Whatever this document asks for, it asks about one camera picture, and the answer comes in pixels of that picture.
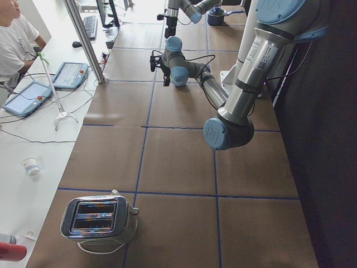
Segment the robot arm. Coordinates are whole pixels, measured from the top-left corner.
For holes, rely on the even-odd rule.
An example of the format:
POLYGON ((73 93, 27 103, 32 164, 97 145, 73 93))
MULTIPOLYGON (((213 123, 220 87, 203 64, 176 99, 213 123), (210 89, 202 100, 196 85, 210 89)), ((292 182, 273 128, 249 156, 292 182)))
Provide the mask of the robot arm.
POLYGON ((236 64, 228 72, 231 84, 224 89, 205 64, 187 60, 182 41, 176 36, 178 14, 182 11, 193 23, 201 20, 220 1, 169 1, 160 15, 166 20, 165 51, 152 56, 151 69, 163 71, 164 85, 183 86, 197 81, 216 117, 204 125, 205 141, 216 150, 247 144, 254 135, 249 118, 257 96, 283 48, 290 43, 309 42, 323 37, 328 27, 330 1, 252 1, 236 64))
POLYGON ((219 0, 204 0, 193 4, 189 0, 169 0, 163 14, 166 18, 165 38, 168 39, 176 35, 179 10, 190 19, 190 22, 197 24, 203 14, 215 6, 220 6, 222 2, 219 0))

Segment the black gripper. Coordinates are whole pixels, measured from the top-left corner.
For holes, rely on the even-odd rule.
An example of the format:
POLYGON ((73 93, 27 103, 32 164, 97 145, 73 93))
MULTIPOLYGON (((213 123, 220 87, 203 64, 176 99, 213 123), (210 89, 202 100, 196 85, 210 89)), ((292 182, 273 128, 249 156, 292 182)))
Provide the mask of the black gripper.
POLYGON ((171 70, 169 67, 167 67, 163 63, 163 56, 160 55, 157 60, 157 66, 162 70, 163 72, 163 86, 168 87, 170 85, 170 74, 171 70))
POLYGON ((177 17, 166 17, 166 25, 168 28, 165 29, 165 38, 168 39, 169 37, 176 35, 176 26, 177 26, 177 17))

